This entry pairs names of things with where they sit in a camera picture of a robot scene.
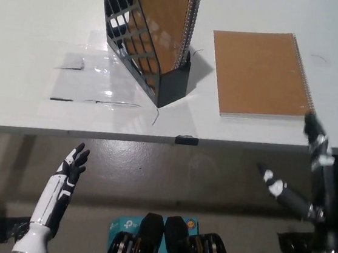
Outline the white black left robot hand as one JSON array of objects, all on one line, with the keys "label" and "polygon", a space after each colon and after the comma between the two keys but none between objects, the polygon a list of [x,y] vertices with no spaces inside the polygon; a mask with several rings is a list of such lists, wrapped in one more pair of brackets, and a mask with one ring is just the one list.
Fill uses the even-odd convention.
[{"label": "white black left robot hand", "polygon": [[85,163],[90,151],[84,148],[85,144],[80,143],[71,150],[49,178],[33,211],[31,223],[49,228],[52,234],[58,232],[59,224],[71,201],[79,177],[86,169]]}]

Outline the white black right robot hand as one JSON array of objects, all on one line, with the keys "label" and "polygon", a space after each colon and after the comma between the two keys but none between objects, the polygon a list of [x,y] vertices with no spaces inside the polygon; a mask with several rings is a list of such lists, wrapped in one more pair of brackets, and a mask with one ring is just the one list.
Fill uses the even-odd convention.
[{"label": "white black right robot hand", "polygon": [[307,113],[304,122],[303,131],[311,155],[313,199],[309,201],[301,196],[287,182],[276,177],[269,166],[259,163],[257,167],[269,193],[277,202],[314,226],[311,234],[282,234],[282,253],[338,253],[338,190],[332,147],[316,114]]}]

